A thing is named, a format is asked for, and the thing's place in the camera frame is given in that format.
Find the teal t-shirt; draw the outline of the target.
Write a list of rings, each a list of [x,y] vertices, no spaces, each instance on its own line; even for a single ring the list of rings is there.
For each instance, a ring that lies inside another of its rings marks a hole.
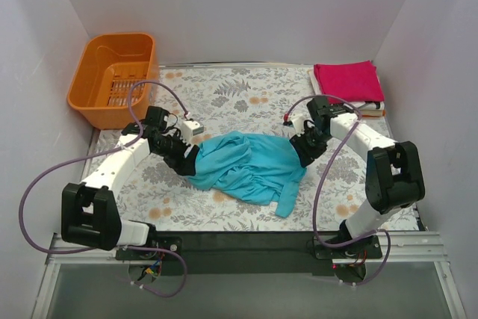
[[[253,205],[276,202],[275,215],[282,218],[292,213],[306,173],[287,138],[238,131],[200,143],[195,170],[187,177],[195,188]]]

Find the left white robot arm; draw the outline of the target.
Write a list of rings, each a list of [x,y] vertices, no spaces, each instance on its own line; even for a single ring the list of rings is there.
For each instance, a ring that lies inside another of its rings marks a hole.
[[[129,123],[121,132],[114,152],[78,184],[68,184],[62,192],[61,237],[64,241],[101,250],[133,246],[144,259],[159,249],[155,226],[121,218],[117,197],[136,167],[150,155],[163,158],[180,176],[196,173],[199,147],[193,137],[204,127],[195,120],[179,120],[170,125],[171,113],[150,106],[139,122]]]

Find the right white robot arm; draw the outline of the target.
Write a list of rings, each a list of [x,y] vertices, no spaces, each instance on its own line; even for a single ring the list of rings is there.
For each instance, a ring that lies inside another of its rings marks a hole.
[[[288,109],[283,123],[294,127],[290,142],[302,167],[318,159],[332,138],[340,143],[330,163],[344,146],[364,160],[366,200],[340,224],[335,237],[317,238],[322,247],[352,258],[390,217],[422,200],[426,190],[418,148],[412,142],[397,142],[380,134],[363,123],[361,110],[353,103],[337,98],[332,104],[330,99],[330,95],[304,97],[308,115],[295,115]]]

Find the floral table mat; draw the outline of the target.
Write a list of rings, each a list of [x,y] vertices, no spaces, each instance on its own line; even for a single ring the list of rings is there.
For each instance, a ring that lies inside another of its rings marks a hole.
[[[304,97],[313,93],[309,66],[185,67],[161,70],[155,103],[181,116],[189,110],[204,125],[201,143],[231,131],[290,137],[284,112],[306,112]],[[330,141],[301,182],[293,212],[275,215],[276,204],[250,205],[216,190],[199,191],[155,155],[142,161],[117,198],[125,219],[152,223],[161,231],[334,231],[364,202],[365,163]]]

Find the folded magenta t-shirt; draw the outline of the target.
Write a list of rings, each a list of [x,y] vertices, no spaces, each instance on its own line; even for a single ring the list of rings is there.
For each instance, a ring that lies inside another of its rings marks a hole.
[[[316,83],[322,94],[347,102],[384,102],[376,67],[371,61],[354,64],[315,64]]]

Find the orange plastic basket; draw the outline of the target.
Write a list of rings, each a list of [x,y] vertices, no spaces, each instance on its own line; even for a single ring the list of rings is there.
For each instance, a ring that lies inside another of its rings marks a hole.
[[[127,96],[134,84],[158,78],[153,36],[102,34],[84,48],[67,101],[92,127],[122,129],[132,122]]]

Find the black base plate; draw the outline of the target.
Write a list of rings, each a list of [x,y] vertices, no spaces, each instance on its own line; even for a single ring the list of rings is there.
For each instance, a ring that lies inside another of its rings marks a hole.
[[[322,247],[312,232],[156,232],[153,247],[180,255],[189,274],[309,273],[332,276],[333,261],[381,259],[377,237]]]

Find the aluminium frame rail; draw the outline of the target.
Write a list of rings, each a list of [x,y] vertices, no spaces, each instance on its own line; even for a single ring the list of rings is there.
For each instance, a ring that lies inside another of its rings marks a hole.
[[[160,232],[161,247],[176,251],[185,257],[188,253],[266,253],[314,252],[318,259],[330,259],[334,263],[344,263],[351,258],[340,254],[339,249],[320,245],[311,232]],[[78,244],[67,243],[56,236],[53,240],[58,254],[49,254],[47,262],[80,263],[101,261],[151,261],[151,255],[138,250],[93,249],[86,251]],[[439,262],[447,261],[448,256],[440,235],[436,232],[398,231],[385,234],[380,232],[367,246],[367,260],[377,262],[389,251],[388,261]]]

